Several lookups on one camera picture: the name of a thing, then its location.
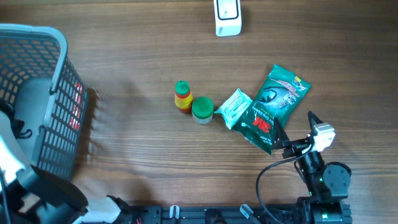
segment wooden table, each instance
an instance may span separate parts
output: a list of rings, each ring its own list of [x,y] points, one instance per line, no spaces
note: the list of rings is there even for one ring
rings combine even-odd
[[[258,204],[259,171],[282,159],[232,133],[221,117],[195,124],[174,85],[219,106],[237,88],[255,97],[277,63],[313,87],[286,125],[309,131],[307,111],[336,129],[325,161],[353,170],[355,223],[398,217],[398,4],[244,1],[239,36],[215,35],[213,3],[6,6],[1,22],[53,26],[89,87],[73,183],[90,198],[146,205]],[[261,180],[267,203],[308,195],[293,164]]]

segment green lid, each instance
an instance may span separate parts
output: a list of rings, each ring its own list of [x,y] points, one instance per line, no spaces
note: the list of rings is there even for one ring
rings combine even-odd
[[[180,80],[175,84],[175,91],[179,95],[186,95],[189,92],[189,84],[185,80]]]
[[[206,119],[214,112],[214,104],[205,96],[195,99],[192,103],[192,113],[199,119]]]

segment yellow label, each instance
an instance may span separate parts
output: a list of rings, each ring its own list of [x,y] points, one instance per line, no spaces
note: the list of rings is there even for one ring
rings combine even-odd
[[[177,107],[180,109],[187,109],[191,106],[193,101],[193,95],[192,93],[189,94],[188,97],[186,98],[179,98],[178,96],[174,95],[174,102]]]

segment small jar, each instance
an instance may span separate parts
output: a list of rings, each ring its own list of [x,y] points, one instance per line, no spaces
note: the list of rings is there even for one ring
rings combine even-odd
[[[175,84],[174,102],[177,108],[183,113],[190,113],[192,108],[193,95],[187,81],[180,80]]]
[[[207,124],[213,119],[214,104],[205,96],[195,99],[192,103],[192,116],[198,124]]]

